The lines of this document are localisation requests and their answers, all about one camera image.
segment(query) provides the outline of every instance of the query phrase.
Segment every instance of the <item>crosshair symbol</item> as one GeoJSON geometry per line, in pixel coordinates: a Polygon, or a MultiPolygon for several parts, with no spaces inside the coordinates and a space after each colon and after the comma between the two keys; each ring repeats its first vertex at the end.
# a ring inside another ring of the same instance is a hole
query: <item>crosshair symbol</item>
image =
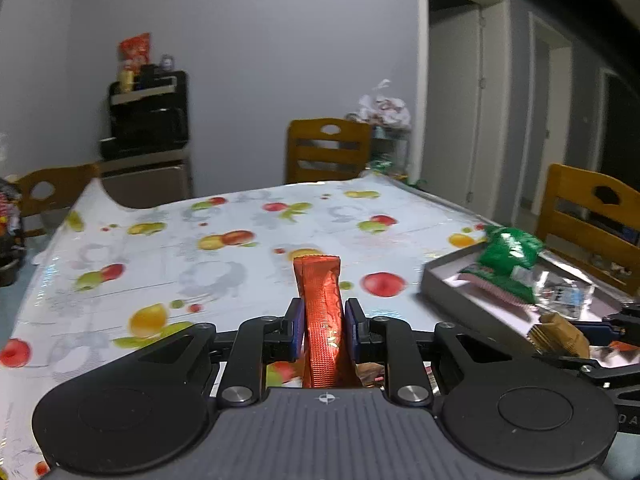
{"type": "Polygon", "coordinates": [[[335,399],[338,399],[338,397],[334,396],[333,394],[330,394],[329,392],[325,392],[324,394],[321,394],[318,397],[318,400],[325,405],[331,404],[332,402],[334,402],[335,399]]]}

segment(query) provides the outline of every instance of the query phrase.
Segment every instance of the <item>green snack bag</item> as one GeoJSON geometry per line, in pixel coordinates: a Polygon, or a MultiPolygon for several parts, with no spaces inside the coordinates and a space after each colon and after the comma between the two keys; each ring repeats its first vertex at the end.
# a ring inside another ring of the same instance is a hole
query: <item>green snack bag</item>
{"type": "Polygon", "coordinates": [[[489,242],[478,262],[460,271],[459,279],[488,290],[511,304],[534,304],[533,267],[544,244],[512,227],[485,226],[489,242]]]}

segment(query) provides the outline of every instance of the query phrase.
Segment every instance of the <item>screw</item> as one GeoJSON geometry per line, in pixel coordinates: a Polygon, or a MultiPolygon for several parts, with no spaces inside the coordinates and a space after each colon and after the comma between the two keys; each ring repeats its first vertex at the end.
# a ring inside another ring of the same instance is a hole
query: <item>screw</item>
{"type": "Polygon", "coordinates": [[[232,404],[242,404],[251,399],[253,394],[246,386],[229,386],[222,392],[222,398],[232,404]]]}
{"type": "Polygon", "coordinates": [[[429,391],[422,386],[411,384],[398,390],[398,397],[405,402],[423,402],[429,398],[429,391]]]}

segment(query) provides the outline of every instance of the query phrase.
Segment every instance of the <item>open box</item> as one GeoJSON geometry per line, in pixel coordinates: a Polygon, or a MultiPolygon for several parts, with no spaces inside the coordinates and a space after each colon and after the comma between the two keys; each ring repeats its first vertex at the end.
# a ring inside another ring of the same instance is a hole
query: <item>open box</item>
{"type": "MultiPolygon", "coordinates": [[[[535,307],[510,305],[473,283],[457,279],[460,270],[476,262],[485,248],[486,243],[476,244],[425,264],[420,291],[425,298],[436,303],[444,314],[462,325],[495,339],[513,351],[534,354],[536,349],[526,336],[538,322],[539,314],[535,307]]],[[[563,264],[554,256],[541,254],[538,264],[558,276],[585,284],[592,283],[579,269],[563,264]]],[[[622,294],[619,296],[597,285],[591,304],[584,309],[580,320],[600,321],[604,316],[620,312],[624,301],[622,294]]],[[[629,360],[629,357],[609,355],[601,363],[608,367],[622,366],[640,359],[640,356],[633,356],[634,360],[629,360]]]]}

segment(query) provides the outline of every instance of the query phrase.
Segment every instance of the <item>chair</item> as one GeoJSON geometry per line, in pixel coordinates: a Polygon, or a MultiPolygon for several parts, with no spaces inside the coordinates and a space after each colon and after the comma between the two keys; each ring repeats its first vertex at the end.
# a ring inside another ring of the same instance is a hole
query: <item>chair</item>
{"type": "Polygon", "coordinates": [[[640,287],[640,248],[591,223],[557,211],[558,198],[640,231],[640,192],[611,176],[552,164],[546,178],[545,196],[536,230],[536,236],[542,241],[547,235],[555,235],[630,269],[628,279],[618,278],[587,261],[552,249],[592,276],[629,295],[636,295],[640,287]]]}
{"type": "MultiPolygon", "coordinates": [[[[46,168],[27,174],[16,182],[22,193],[20,212],[23,218],[34,216],[49,209],[72,206],[92,178],[100,176],[97,164],[85,164],[70,168],[46,168]],[[53,192],[43,199],[33,197],[33,189],[41,182],[53,186],[53,192]]],[[[25,237],[43,235],[44,229],[32,229],[25,237]]]]}
{"type": "Polygon", "coordinates": [[[369,161],[370,140],[371,126],[364,123],[331,118],[291,121],[287,131],[287,184],[356,178],[369,161]],[[327,126],[337,127],[338,132],[326,133],[327,126]],[[325,142],[315,141],[333,141],[337,147],[320,147],[317,144],[325,142]]]}

